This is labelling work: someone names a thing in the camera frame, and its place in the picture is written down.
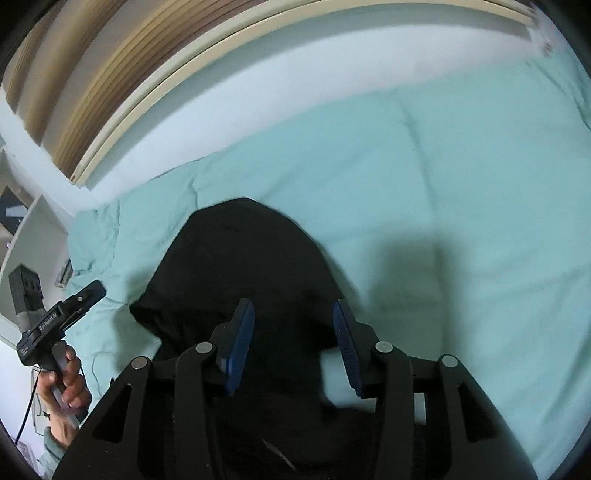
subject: wall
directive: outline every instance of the wall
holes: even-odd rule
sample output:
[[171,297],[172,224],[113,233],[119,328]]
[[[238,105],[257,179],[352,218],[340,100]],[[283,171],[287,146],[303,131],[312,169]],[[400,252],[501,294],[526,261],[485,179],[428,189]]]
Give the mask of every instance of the wall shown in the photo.
[[[546,36],[559,38],[543,19]],[[391,5],[325,15],[271,33],[160,100],[78,189],[28,137],[0,95],[0,134],[17,177],[69,214],[96,207],[177,165],[314,105],[540,54],[540,34],[492,14]]]
[[[21,427],[22,419],[27,410],[31,395],[31,367],[21,365],[17,353],[0,342],[0,419],[8,434],[15,437]],[[43,453],[43,437],[35,432],[31,416],[21,436],[38,458]]]

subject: bed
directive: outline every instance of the bed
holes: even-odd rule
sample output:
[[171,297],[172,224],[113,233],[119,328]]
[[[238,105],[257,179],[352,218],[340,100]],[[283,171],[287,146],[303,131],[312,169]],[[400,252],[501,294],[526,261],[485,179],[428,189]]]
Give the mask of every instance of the bed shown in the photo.
[[69,292],[98,278],[107,298],[67,340],[94,402],[158,349],[129,305],[190,214],[249,197],[318,243],[380,339],[457,355],[549,478],[591,418],[590,128],[591,80],[563,47],[318,106],[80,213]]

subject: black cloth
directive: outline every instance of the black cloth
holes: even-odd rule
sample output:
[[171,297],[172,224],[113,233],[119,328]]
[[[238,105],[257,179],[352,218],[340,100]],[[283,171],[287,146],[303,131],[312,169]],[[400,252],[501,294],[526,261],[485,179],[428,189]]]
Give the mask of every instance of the black cloth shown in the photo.
[[294,222],[249,199],[193,213],[130,310],[162,339],[161,360],[208,340],[242,297],[256,311],[245,372],[213,406],[224,463],[241,478],[362,478],[373,415],[320,395],[319,352],[336,346],[342,294]]

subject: wooden slat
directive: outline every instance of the wooden slat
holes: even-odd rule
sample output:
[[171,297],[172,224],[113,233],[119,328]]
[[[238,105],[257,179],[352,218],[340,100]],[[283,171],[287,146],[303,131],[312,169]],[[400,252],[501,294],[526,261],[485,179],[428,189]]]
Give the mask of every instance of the wooden slat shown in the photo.
[[72,70],[125,1],[70,0],[62,7],[39,46],[18,109],[37,144]]
[[225,53],[306,18],[394,3],[450,4],[526,24],[532,19],[532,10],[515,0],[168,0],[106,62],[76,105],[53,160],[71,180],[84,182],[150,106]]
[[9,79],[4,85],[6,89],[6,100],[13,112],[17,111],[22,88],[24,86],[25,80],[27,79],[33,58],[37,54],[37,50],[41,45],[43,37],[47,33],[47,30],[49,30],[51,27],[51,24],[56,19],[65,3],[66,0],[61,0],[51,7],[49,12],[47,12],[45,16],[39,20],[39,22],[37,22],[35,27],[33,27],[33,29],[25,37],[25,40],[21,43],[21,46],[18,47],[17,52],[11,60],[11,63],[14,62],[14,65],[11,65]]
[[17,62],[17,52],[15,51],[12,58],[8,61],[6,65],[6,69],[4,70],[4,77],[2,77],[2,87],[4,88],[4,92],[8,88],[8,84],[10,83],[10,79],[12,78],[12,74],[14,73],[14,65]]
[[43,147],[56,149],[64,126],[73,115],[78,100],[108,58],[139,25],[167,0],[128,0],[99,32],[70,74],[57,100],[43,135]]

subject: sleeve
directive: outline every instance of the sleeve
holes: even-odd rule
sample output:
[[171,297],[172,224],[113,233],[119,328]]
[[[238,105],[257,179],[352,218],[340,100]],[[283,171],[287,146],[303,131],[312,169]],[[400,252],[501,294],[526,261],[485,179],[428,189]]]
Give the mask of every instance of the sleeve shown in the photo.
[[43,455],[41,455],[39,463],[41,463],[45,469],[43,479],[51,480],[53,473],[56,471],[57,465],[64,456],[65,450],[60,445],[58,445],[55,438],[51,434],[51,429],[49,427],[43,432],[43,443],[45,446],[45,452]]

